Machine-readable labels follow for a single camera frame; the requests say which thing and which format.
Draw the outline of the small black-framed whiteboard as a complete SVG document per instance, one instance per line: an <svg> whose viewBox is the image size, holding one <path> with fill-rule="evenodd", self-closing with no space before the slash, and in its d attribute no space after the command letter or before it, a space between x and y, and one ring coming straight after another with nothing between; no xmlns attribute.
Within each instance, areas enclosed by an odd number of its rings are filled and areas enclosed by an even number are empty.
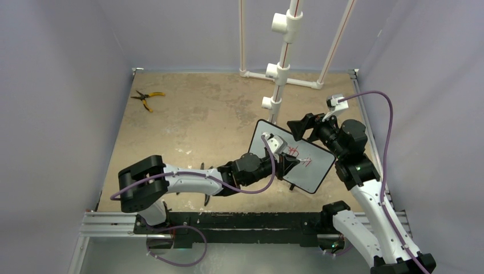
<svg viewBox="0 0 484 274"><path fill-rule="evenodd" d="M290 131L260 119L256 123L248 150L260 158L265 156L261 139L264 132L279 135L287 142L288 146L284 153L295 156L297 159L312 160L309 164L299 163L284 176L283 180L309 194L314 194L335 163L335 156L328 150L304 139L294 141Z"/></svg>

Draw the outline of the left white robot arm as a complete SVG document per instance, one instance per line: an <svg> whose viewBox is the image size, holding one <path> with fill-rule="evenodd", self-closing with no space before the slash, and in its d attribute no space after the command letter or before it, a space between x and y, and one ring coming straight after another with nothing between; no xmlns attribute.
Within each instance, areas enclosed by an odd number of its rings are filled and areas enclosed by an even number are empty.
<svg viewBox="0 0 484 274"><path fill-rule="evenodd" d="M170 218L161 197L171 193L201 193L230 196L247 193L244 189L264 178L282 179L300 160L286 153L263 158L245 153L241 158L207 170L178 168L163 163L160 155L145 158L118 173L120 190L110 199L119 201L122 212L136 212L155 232L164 233Z"/></svg>

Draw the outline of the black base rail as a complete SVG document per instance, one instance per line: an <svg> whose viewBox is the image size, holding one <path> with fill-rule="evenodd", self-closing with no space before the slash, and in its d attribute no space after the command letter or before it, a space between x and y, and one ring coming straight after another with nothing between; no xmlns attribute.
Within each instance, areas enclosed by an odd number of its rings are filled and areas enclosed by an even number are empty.
<svg viewBox="0 0 484 274"><path fill-rule="evenodd" d="M134 234L169 240L174 248L191 248L203 241L342 248L341 234L320 218L319 212L170 212L167 224L154 228L137 216Z"/></svg>

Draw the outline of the black handled pliers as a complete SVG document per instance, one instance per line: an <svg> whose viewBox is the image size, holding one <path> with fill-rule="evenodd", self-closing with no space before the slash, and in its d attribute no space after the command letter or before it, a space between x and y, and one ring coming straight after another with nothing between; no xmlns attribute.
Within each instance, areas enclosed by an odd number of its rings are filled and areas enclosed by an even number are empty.
<svg viewBox="0 0 484 274"><path fill-rule="evenodd" d="M205 169L205 164L204 164L204 162L202 162L202 163L201 163L201 165L200 165L200 169L201 169L201 170L204 170L204 169ZM209 196L209 195L207 195L207 194L205 194L205 195L204 195L204 206L207 206L207 205L208 205L209 200L210 200L210 196Z"/></svg>

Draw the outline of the white PVC pipe frame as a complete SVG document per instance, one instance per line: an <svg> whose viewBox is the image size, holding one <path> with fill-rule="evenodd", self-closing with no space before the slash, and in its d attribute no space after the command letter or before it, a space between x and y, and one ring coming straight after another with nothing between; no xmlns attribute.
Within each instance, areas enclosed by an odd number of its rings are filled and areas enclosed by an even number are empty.
<svg viewBox="0 0 484 274"><path fill-rule="evenodd" d="M238 15L239 15L239 50L240 50L240 65L239 74L243 78L253 78L272 81L275 84L272 96L263 97L261 107L269 111L268 122L272 124L277 123L277 118L280 112L281 102L283 101L283 92L287 84L292 84L301 87L309 87L315 90L322 89L326 75L329 73L329 68L336 56L336 51L342 40L344 31L348 25L348 21L355 8L356 1L347 1L344 13L337 28L336 35L332 41L330 50L325 59L320 76L316 81L304 81L293 79L289 77L289 70L291 68L290 59L293 44L299 34L301 21L303 18L302 4L303 1L290 1L289 9L284 13L276 13L273 16L271 23L271 31L281 34L283 36L283 45L276 64L270 63L267 65L266 72L256 73L247 69L246 63L246 23L245 23L245 1L238 1Z"/></svg>

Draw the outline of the yellow handled needle-nose pliers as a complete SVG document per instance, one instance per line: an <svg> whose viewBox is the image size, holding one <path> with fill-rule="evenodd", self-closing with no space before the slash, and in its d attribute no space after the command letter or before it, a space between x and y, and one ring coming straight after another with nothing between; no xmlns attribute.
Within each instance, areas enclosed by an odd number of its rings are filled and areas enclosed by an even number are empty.
<svg viewBox="0 0 484 274"><path fill-rule="evenodd" d="M137 99L139 101L141 101L143 103L143 107L150 113L153 113L153 109L151 109L147 103L147 99L148 98L152 98L152 97L155 97L155 96L165 96L166 94L163 93L163 92L151 92L151 93L148 93L148 94L145 94L145 93L142 93L138 90L136 90L136 93L138 94L138 96L131 96L132 99Z"/></svg>

